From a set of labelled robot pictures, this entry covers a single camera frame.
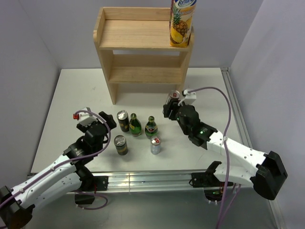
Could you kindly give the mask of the silver red-top can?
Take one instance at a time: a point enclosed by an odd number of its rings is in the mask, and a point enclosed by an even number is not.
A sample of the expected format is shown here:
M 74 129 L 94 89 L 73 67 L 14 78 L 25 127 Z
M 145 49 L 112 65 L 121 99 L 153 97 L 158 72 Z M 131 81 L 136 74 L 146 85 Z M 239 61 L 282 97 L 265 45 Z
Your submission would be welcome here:
M 169 93 L 168 93 L 168 96 L 167 96 L 167 99 L 166 99 L 166 102 L 165 104 L 169 104 L 171 102 L 179 102 L 180 101 L 180 92 L 177 91 L 177 90 L 171 90 Z
M 152 136 L 150 142 L 151 142 L 151 146 L 150 146 L 151 153 L 154 155 L 159 154 L 161 150 L 161 138 L 157 135 Z

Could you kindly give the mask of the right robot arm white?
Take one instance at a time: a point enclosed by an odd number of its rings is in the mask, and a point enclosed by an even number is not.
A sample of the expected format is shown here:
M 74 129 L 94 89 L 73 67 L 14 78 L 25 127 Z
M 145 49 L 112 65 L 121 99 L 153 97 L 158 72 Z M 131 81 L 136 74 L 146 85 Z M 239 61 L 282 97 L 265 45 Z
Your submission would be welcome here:
M 236 167 L 222 165 L 219 161 L 212 162 L 206 174 L 208 184 L 217 186 L 228 180 L 245 186 L 252 185 L 260 196 L 268 200 L 275 199 L 288 177 L 278 153 L 257 151 L 225 137 L 214 127 L 201 122 L 194 106 L 185 103 L 179 105 L 177 99 L 171 99 L 163 105 L 163 115 L 177 121 L 194 145 L 239 162 Z

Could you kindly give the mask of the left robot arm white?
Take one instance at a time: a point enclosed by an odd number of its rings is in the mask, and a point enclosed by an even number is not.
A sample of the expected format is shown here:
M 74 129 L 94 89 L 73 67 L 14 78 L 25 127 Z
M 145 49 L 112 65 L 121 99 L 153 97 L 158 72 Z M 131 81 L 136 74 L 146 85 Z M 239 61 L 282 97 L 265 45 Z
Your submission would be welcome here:
M 117 124 L 111 114 L 93 113 L 84 108 L 73 114 L 83 135 L 53 163 L 32 178 L 12 188 L 0 189 L 0 218 L 4 229 L 21 229 L 31 219 L 33 210 L 68 192 L 88 190 L 93 175 L 86 167 L 110 144 L 111 130 Z

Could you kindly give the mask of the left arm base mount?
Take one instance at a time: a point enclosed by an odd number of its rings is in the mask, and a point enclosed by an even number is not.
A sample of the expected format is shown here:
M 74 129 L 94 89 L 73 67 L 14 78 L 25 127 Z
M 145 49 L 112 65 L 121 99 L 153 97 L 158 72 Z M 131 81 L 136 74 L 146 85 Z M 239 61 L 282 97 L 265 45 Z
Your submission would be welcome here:
M 98 191 L 106 191 L 109 184 L 108 176 L 93 176 L 82 182 L 74 195 L 75 204 L 78 206 L 91 205 L 96 199 Z

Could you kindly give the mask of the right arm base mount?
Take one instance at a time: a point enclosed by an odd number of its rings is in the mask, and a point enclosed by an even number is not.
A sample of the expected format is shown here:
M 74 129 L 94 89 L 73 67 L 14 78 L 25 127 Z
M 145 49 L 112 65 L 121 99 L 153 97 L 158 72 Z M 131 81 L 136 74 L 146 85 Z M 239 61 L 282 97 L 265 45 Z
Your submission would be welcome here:
M 224 182 L 215 175 L 219 161 L 212 162 L 204 172 L 191 173 L 189 185 L 193 188 L 203 188 L 204 197 L 208 204 L 214 203 L 216 206 L 222 202 L 224 192 Z

